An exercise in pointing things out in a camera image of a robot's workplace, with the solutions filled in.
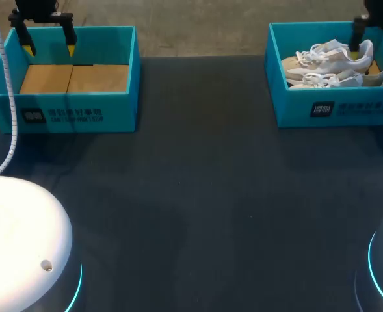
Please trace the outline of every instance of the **coiled white cable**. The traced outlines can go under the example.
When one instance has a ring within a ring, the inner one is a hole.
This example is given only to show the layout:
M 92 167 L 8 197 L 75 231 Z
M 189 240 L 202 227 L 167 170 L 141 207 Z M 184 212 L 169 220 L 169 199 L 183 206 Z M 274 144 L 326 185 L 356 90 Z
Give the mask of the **coiled white cable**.
M 0 29 L 0 54 L 2 58 L 2 64 L 3 64 L 3 73 L 5 74 L 5 80 L 7 82 L 7 90 L 9 95 L 9 104 L 10 104 L 10 115 L 12 117 L 12 139 L 10 141 L 8 155 L 3 161 L 3 163 L 0 165 L 0 174 L 1 174 L 3 170 L 8 166 L 10 161 L 12 160 L 12 157 L 14 156 L 16 141 L 18 139 L 18 123 L 16 119 L 14 90 L 12 88 L 12 81 L 10 79 L 8 58 L 7 58 L 7 53 L 5 51 L 5 47 L 3 45 L 1 29 Z

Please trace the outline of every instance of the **open cardboard box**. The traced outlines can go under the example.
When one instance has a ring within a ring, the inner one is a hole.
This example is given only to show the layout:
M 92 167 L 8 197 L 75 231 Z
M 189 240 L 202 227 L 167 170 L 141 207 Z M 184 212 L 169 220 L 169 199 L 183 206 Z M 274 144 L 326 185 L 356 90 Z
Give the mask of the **open cardboard box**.
M 30 56 L 12 29 L 5 40 L 19 133 L 132 132 L 136 128 L 140 56 L 134 27 L 74 27 L 73 57 L 61 27 L 28 28 Z M 0 58 L 0 128 L 10 106 Z

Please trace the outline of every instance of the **shoe box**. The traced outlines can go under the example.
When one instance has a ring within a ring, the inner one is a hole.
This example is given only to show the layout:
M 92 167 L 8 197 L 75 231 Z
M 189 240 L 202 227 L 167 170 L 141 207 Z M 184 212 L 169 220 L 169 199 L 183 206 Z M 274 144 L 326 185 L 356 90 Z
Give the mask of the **shoe box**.
M 352 36 L 351 22 L 271 23 L 265 71 L 278 127 L 383 125 L 383 87 L 343 87 L 290 90 L 281 60 L 333 39 L 344 44 Z M 383 31 L 368 28 L 363 40 L 374 45 L 369 69 L 383 70 Z
M 135 27 L 74 27 L 70 56 L 62 27 L 28 28 L 37 54 L 5 40 L 20 133 L 133 132 L 140 55 Z M 0 57 L 0 128 L 11 132 Z

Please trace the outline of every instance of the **dark tabletop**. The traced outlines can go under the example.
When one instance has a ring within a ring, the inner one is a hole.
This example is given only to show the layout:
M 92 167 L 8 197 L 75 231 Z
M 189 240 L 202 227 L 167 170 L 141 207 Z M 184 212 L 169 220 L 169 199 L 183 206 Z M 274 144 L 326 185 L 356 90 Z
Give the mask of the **dark tabletop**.
M 144 58 L 139 113 L 133 134 L 22 135 L 5 172 L 67 210 L 88 312 L 354 311 L 383 127 L 278 129 L 263 57 Z

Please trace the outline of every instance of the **teal box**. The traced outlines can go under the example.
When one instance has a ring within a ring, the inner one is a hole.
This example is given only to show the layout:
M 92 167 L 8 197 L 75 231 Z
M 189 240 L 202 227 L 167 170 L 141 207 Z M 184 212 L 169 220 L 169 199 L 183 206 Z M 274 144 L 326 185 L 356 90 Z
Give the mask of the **teal box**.
M 19 44 L 14 29 L 5 40 L 19 133 L 132 132 L 136 126 L 140 55 L 135 27 L 75 27 L 73 57 L 61 27 L 28 28 L 37 54 Z M 129 65 L 125 92 L 19 94 L 30 64 Z M 0 128 L 10 133 L 10 107 L 0 57 Z
M 295 51 L 309 51 L 313 44 L 332 39 L 347 44 L 351 22 L 271 23 L 265 71 L 278 127 L 332 127 L 383 125 L 383 88 L 320 88 L 290 90 L 281 60 Z M 375 60 L 383 70 L 383 31 L 368 28 L 363 40 L 374 45 Z M 325 108 L 326 114 L 313 114 Z

